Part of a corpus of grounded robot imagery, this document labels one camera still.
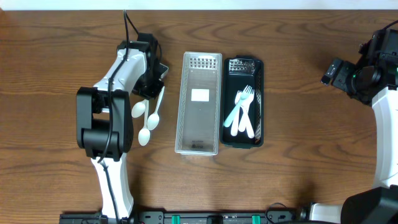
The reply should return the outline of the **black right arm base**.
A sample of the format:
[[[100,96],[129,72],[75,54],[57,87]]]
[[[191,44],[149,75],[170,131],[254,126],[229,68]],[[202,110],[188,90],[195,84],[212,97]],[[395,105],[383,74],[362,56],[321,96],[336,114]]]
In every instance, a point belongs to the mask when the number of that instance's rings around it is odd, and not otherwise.
[[[302,208],[296,219],[307,223],[397,224],[397,186],[350,196],[342,205],[313,203]]]

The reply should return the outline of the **dark green plastic basket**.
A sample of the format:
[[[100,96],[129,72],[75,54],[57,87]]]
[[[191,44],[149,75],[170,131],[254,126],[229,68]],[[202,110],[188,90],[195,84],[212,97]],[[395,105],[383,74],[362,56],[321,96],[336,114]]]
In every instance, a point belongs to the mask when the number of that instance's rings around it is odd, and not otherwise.
[[[233,110],[238,91],[250,85],[251,96],[239,109],[237,136],[231,136],[231,126],[223,126]],[[220,141],[235,148],[250,149],[263,144],[264,135],[264,63],[250,56],[236,56],[224,61],[223,86],[220,106]]]

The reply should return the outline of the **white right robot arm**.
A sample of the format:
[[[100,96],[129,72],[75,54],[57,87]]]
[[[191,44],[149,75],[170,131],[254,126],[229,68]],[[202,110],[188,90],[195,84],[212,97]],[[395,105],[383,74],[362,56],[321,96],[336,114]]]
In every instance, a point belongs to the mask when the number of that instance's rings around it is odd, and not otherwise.
[[[373,109],[377,161],[372,188],[397,185],[397,64],[382,60],[357,67],[334,58],[320,82]]]

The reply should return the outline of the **mint green plastic fork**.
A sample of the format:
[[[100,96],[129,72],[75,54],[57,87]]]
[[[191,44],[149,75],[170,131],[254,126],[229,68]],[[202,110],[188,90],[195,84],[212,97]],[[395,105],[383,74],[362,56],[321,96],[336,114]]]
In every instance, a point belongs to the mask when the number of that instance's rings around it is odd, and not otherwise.
[[[236,113],[238,112],[238,109],[240,109],[240,106],[243,104],[244,101],[246,101],[250,96],[251,93],[253,91],[252,86],[247,85],[244,90],[240,93],[239,96],[239,101],[236,103],[236,105],[234,106],[233,110],[230,112],[230,114],[228,115],[228,117],[225,119],[223,126],[228,128],[231,126],[234,117],[236,116]]]

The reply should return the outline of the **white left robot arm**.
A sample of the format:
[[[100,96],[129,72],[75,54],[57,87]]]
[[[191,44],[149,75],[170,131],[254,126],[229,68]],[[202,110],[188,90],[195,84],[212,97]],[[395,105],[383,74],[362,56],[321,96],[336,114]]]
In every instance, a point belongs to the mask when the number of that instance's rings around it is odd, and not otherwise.
[[[134,127],[130,95],[144,100],[159,96],[168,67],[155,53],[120,47],[106,75],[76,93],[76,141],[96,169],[103,207],[100,220],[129,220],[134,199],[129,190],[126,159]]]

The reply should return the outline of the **white spoon long diagonal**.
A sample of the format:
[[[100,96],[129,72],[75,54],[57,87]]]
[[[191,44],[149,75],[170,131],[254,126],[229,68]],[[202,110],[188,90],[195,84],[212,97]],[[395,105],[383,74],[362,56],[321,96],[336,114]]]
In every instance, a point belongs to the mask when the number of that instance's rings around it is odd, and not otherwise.
[[[148,100],[142,100],[142,101],[140,101],[140,102],[137,102],[137,103],[133,106],[133,108],[132,108],[132,110],[131,110],[131,116],[132,116],[133,118],[138,118],[138,117],[140,117],[141,115],[143,115],[144,112],[145,112],[146,109],[147,109],[147,103],[148,103],[148,102],[149,102]]]

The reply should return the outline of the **white plastic fork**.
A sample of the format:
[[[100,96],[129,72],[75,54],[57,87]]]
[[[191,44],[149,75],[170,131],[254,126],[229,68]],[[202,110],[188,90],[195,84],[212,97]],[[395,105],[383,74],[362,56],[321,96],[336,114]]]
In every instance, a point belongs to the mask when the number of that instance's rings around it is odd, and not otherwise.
[[[234,104],[237,104],[240,100],[241,91],[238,91],[234,100]],[[231,125],[231,136],[237,136],[238,133],[238,124],[239,124],[239,110],[237,110],[232,125]]]

